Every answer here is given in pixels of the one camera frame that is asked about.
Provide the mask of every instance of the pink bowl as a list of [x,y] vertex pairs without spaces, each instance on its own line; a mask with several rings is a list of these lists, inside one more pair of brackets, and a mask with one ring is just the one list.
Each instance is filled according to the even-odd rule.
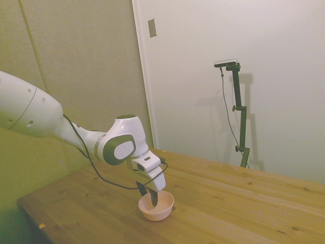
[[158,192],[158,204],[154,207],[151,203],[151,195],[147,193],[139,201],[139,209],[144,217],[151,221],[160,221],[167,218],[174,205],[174,197],[169,192]]

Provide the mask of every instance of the wooden tabletop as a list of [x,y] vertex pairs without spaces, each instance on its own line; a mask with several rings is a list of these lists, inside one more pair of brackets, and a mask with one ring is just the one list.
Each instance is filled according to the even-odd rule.
[[[165,158],[173,211],[145,219],[138,190],[91,166],[18,200],[53,243],[325,243],[325,185],[152,150]],[[96,163],[135,187],[123,166]]]

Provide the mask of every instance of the cable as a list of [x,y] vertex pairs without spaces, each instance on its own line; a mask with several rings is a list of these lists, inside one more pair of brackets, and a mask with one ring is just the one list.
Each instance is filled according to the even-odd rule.
[[229,124],[229,127],[230,127],[230,130],[232,131],[232,135],[234,136],[234,139],[236,141],[236,144],[237,144],[237,147],[239,147],[239,143],[237,141],[237,138],[235,136],[235,133],[233,131],[233,128],[232,128],[232,125],[230,124],[230,119],[229,119],[229,112],[228,112],[228,106],[227,106],[227,102],[225,101],[225,96],[224,96],[224,81],[223,81],[223,77],[224,77],[224,74],[222,72],[222,67],[219,67],[220,68],[220,71],[221,71],[221,78],[222,78],[222,95],[223,95],[223,100],[224,100],[224,105],[225,105],[225,110],[227,112],[227,119],[228,119],[228,124]]
[[106,179],[103,178],[103,177],[101,176],[101,174],[97,171],[97,169],[96,169],[96,167],[95,167],[95,165],[94,165],[92,159],[90,158],[90,154],[89,154],[89,151],[88,151],[88,149],[87,149],[87,146],[86,146],[85,142],[83,141],[83,139],[82,139],[81,136],[79,135],[79,133],[78,133],[78,131],[76,130],[76,128],[74,127],[74,125],[72,124],[71,120],[70,120],[67,116],[65,116],[65,115],[63,115],[63,116],[68,120],[68,122],[70,123],[72,129],[75,131],[75,133],[77,134],[77,136],[78,136],[79,139],[81,140],[83,146],[85,147],[85,150],[86,150],[87,155],[85,155],[84,153],[83,153],[83,155],[89,159],[89,161],[90,161],[92,167],[93,167],[94,170],[96,171],[96,173],[97,173],[97,175],[99,176],[99,178],[101,178],[103,181],[105,181],[105,182],[107,182],[107,183],[109,183],[109,184],[115,185],[115,186],[117,186],[117,187],[122,187],[122,188],[127,189],[127,190],[137,190],[137,189],[139,189],[140,187],[146,186],[147,184],[149,184],[150,182],[152,182],[153,180],[155,180],[158,176],[160,176],[162,173],[164,173],[165,170],[168,168],[168,164],[167,164],[166,162],[163,162],[163,161],[160,159],[160,162],[161,162],[162,164],[165,164],[165,165],[166,165],[166,168],[163,169],[162,172],[160,172],[160,173],[159,173],[158,175],[156,175],[154,178],[152,178],[151,180],[149,180],[149,181],[146,182],[145,184],[142,184],[142,186],[140,186],[140,187],[135,187],[135,188],[125,187],[125,186],[119,185],[119,184],[117,184],[117,183],[113,183],[113,182],[111,182],[111,181],[109,181],[109,180],[106,180]]

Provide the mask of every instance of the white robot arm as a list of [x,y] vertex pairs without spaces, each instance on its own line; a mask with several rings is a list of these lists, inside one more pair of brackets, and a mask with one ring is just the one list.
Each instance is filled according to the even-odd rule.
[[[143,126],[137,116],[116,118],[108,132],[88,131],[71,123],[63,115],[61,104],[49,94],[2,71],[0,127],[33,137],[51,136],[80,149],[86,155],[84,141],[92,159],[110,165],[126,161],[128,174],[140,185],[162,172],[160,158],[149,150]],[[165,186],[163,173],[147,185],[155,192]]]

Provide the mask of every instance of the green metal stand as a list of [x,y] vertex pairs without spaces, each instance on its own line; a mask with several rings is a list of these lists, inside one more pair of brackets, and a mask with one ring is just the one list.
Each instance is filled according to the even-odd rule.
[[242,106],[242,101],[240,96],[239,75],[238,75],[238,72],[240,71],[240,64],[236,63],[235,65],[226,66],[226,70],[233,72],[235,100],[236,100],[236,105],[233,107],[233,111],[235,110],[241,111],[239,147],[236,146],[235,149],[236,151],[242,152],[243,155],[240,167],[246,167],[250,149],[245,147],[247,107]]

